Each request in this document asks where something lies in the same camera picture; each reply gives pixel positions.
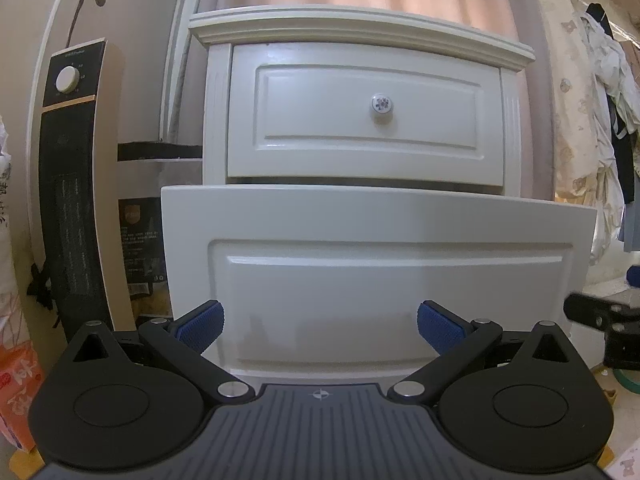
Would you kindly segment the white drawer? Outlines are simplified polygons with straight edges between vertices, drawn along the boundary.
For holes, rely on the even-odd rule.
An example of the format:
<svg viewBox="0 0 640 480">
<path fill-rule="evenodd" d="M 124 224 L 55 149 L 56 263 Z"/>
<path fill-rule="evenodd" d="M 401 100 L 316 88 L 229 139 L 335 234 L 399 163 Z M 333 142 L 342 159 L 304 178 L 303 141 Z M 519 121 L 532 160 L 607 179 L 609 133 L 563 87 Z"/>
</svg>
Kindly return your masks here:
<svg viewBox="0 0 640 480">
<path fill-rule="evenodd" d="M 564 322 L 596 213 L 503 196 L 350 186 L 168 186 L 160 194 L 175 315 L 209 299 L 206 356 L 254 385 L 390 384 L 434 356 L 433 300 L 506 330 Z"/>
<path fill-rule="evenodd" d="M 376 117 L 371 96 L 394 103 Z M 503 184 L 500 74 L 359 44 L 251 44 L 233 53 L 228 174 Z"/>
</svg>

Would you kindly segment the floral ceramic drawer knob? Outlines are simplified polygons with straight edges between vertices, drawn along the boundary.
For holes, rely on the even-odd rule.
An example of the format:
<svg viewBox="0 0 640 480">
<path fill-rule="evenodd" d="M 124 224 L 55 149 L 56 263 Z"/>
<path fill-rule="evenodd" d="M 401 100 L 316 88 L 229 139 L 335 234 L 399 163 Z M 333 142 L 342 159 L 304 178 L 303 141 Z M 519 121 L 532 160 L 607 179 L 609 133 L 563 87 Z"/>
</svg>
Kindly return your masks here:
<svg viewBox="0 0 640 480">
<path fill-rule="evenodd" d="M 371 96 L 370 107 L 376 117 L 390 117 L 393 114 L 393 100 L 383 93 L 375 93 Z"/>
</svg>

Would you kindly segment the green tape roll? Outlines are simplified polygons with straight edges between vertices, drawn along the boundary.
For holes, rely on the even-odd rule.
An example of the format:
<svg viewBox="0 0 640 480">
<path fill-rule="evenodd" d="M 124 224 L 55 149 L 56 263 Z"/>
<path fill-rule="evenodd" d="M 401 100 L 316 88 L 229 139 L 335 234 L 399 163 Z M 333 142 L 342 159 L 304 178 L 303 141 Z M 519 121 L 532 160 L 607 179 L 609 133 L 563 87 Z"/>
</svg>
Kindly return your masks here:
<svg viewBox="0 0 640 480">
<path fill-rule="evenodd" d="M 640 393 L 640 372 L 638 370 L 613 370 L 617 382 L 626 390 Z"/>
</svg>

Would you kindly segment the grey blue hanging garment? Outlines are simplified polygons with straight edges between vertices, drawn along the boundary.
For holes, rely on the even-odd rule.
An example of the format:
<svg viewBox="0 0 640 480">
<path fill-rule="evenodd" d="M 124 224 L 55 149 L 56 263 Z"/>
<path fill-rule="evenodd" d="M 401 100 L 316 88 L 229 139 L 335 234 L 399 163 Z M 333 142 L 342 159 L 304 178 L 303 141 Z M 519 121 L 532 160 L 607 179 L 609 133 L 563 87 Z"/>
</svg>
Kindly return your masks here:
<svg viewBox="0 0 640 480">
<path fill-rule="evenodd" d="M 624 252 L 640 252 L 640 208 L 638 198 L 625 207 L 618 239 L 624 245 Z"/>
</svg>

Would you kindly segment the black printed box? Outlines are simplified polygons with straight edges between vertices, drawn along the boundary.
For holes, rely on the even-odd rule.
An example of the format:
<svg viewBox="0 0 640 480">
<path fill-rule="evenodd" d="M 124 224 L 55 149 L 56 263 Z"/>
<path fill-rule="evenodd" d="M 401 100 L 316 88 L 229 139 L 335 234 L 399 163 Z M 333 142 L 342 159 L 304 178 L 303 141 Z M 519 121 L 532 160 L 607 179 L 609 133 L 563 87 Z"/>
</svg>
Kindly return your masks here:
<svg viewBox="0 0 640 480">
<path fill-rule="evenodd" d="M 171 318 L 158 196 L 118 202 L 122 255 L 134 316 Z"/>
</svg>

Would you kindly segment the cream bear print garment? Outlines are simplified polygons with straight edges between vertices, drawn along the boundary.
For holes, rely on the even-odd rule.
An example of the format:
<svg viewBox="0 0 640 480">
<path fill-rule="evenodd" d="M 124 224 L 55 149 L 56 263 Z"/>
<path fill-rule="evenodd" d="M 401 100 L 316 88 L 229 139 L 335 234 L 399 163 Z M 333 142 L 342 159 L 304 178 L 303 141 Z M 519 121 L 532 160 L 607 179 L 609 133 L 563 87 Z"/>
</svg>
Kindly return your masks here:
<svg viewBox="0 0 640 480">
<path fill-rule="evenodd" d="M 584 24 L 570 0 L 538 0 L 552 76 L 555 199 L 593 207 L 590 262 L 620 229 L 625 206 L 611 141 L 611 115 L 594 72 Z"/>
</svg>

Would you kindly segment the orange patterned bag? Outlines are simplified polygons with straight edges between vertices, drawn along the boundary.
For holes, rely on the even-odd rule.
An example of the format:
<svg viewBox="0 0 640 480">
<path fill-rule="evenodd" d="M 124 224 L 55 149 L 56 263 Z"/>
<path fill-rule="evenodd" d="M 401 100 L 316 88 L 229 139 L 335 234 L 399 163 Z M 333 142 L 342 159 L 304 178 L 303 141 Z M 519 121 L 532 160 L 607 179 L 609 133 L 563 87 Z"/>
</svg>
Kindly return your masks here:
<svg viewBox="0 0 640 480">
<path fill-rule="evenodd" d="M 1 433 L 9 443 L 24 452 L 35 447 L 27 419 L 43 378 L 43 369 L 30 341 L 11 349 L 1 348 Z"/>
</svg>

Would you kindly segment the black and beige tower heater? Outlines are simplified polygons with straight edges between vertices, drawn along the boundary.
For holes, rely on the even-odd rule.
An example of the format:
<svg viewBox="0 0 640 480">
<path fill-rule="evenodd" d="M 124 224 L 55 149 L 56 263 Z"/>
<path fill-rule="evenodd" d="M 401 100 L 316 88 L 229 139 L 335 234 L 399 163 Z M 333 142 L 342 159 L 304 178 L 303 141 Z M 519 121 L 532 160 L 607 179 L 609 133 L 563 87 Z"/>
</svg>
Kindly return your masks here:
<svg viewBox="0 0 640 480">
<path fill-rule="evenodd" d="M 133 330 L 118 211 L 124 57 L 104 38 L 52 54 L 36 151 L 43 263 L 30 289 L 64 335 L 87 322 Z"/>
</svg>

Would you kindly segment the white hanging garment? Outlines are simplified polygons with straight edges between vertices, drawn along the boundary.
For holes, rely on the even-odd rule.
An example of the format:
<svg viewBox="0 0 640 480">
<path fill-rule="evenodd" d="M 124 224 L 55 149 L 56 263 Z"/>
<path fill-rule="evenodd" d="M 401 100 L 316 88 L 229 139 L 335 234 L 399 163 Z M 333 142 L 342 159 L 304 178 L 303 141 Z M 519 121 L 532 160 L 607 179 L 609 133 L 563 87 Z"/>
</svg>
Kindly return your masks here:
<svg viewBox="0 0 640 480">
<path fill-rule="evenodd" d="M 612 98 L 617 114 L 629 133 L 639 132 L 639 88 L 622 46 L 608 36 L 602 26 L 589 14 L 580 18 L 585 27 L 588 49 L 594 73 Z"/>
</svg>

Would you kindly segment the white wooden nightstand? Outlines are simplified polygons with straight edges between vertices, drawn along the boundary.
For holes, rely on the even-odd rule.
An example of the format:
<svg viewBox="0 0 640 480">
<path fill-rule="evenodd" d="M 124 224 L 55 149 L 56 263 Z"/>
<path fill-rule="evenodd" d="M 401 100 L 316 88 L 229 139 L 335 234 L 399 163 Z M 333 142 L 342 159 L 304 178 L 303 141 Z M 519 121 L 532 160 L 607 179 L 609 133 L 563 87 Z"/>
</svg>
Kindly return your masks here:
<svg viewBox="0 0 640 480">
<path fill-rule="evenodd" d="M 356 6 L 192 16 L 207 51 L 203 180 L 521 195 L 518 41 Z"/>
</svg>

